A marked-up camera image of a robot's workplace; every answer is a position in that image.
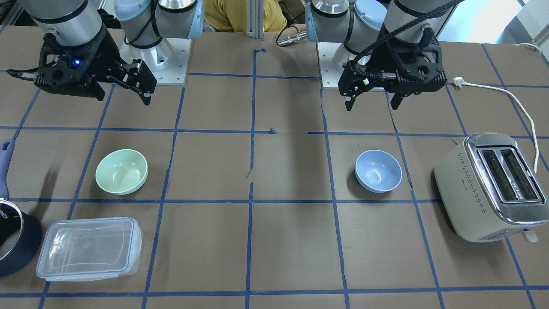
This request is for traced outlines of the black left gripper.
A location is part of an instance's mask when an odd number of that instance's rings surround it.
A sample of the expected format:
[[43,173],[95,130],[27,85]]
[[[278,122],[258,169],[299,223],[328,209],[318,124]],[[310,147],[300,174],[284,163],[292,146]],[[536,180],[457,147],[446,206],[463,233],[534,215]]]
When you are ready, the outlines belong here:
[[396,111],[406,95],[436,92],[447,83],[442,51],[434,37],[429,45],[408,43],[393,38],[375,47],[365,64],[346,64],[338,80],[338,90],[351,111],[356,97],[364,92],[364,79],[375,88],[394,96],[390,107]]

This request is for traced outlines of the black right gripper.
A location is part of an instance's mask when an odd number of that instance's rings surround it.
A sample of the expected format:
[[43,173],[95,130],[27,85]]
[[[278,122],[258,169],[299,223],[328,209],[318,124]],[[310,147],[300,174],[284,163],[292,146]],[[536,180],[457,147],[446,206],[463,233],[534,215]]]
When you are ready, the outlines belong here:
[[33,83],[51,94],[103,100],[100,82],[114,82],[138,94],[145,106],[151,103],[157,79],[143,59],[125,63],[108,28],[101,26],[89,42],[64,46],[46,33],[40,50],[39,69]]

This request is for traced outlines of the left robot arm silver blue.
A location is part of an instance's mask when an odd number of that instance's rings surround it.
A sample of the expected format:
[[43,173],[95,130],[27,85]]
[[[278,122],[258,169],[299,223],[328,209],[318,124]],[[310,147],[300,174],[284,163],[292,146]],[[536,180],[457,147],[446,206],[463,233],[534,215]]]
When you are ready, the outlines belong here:
[[393,110],[410,95],[447,83],[437,34],[458,0],[312,0],[306,4],[309,41],[341,43],[353,55],[337,88],[348,111],[373,88],[392,93]]

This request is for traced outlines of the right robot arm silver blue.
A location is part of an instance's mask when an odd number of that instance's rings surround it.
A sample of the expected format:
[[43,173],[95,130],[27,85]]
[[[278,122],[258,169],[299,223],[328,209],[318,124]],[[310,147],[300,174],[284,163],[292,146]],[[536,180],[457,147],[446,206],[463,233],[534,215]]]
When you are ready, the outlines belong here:
[[103,100],[102,82],[134,91],[149,105],[158,78],[153,70],[175,65],[169,39],[202,34],[202,0],[116,0],[115,19],[133,56],[122,58],[112,39],[106,11],[88,0],[22,0],[22,7],[44,31],[39,66],[9,69],[51,94]]

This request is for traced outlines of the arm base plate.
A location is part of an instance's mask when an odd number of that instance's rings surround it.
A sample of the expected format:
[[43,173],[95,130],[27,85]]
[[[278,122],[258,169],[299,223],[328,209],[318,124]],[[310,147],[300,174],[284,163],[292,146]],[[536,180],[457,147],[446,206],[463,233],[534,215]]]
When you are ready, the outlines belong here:
[[157,85],[184,87],[192,43],[191,39],[164,38],[159,45],[148,49],[122,43],[119,51],[124,61],[144,60],[157,79]]
[[335,42],[318,42],[317,54],[322,88],[338,90],[338,81],[344,71],[344,66],[356,55],[349,52],[343,43]]

